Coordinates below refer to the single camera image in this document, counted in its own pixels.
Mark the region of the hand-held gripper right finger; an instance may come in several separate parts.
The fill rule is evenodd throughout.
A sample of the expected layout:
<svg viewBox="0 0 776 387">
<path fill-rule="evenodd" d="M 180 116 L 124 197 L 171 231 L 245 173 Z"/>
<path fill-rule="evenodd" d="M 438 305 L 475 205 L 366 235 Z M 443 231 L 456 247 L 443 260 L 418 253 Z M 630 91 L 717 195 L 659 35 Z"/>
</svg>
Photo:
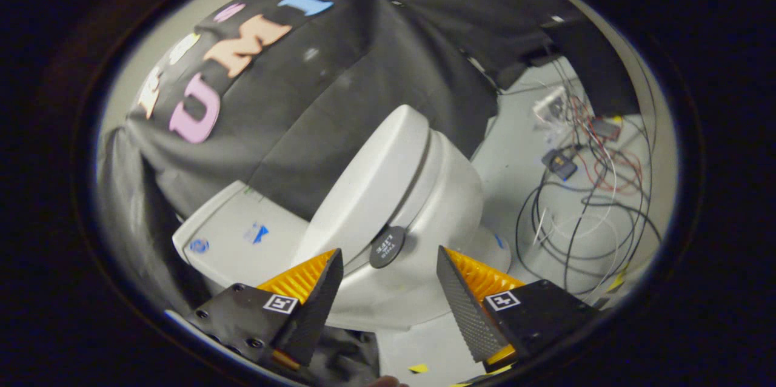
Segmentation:
<svg viewBox="0 0 776 387">
<path fill-rule="evenodd" d="M 542 354 L 599 313 L 549 280 L 524 284 L 443 246 L 436 274 L 469 353 L 487 372 Z"/>
</svg>

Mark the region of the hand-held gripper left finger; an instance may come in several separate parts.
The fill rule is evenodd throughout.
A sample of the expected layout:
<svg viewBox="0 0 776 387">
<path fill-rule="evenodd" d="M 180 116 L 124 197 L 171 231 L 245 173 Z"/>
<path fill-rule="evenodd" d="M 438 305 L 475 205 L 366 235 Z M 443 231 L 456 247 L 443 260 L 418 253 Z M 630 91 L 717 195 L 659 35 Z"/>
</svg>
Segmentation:
<svg viewBox="0 0 776 387">
<path fill-rule="evenodd" d="M 344 276 L 341 249 L 316 255 L 263 284 L 231 284 L 185 319 L 259 365 L 310 364 Z"/>
</svg>

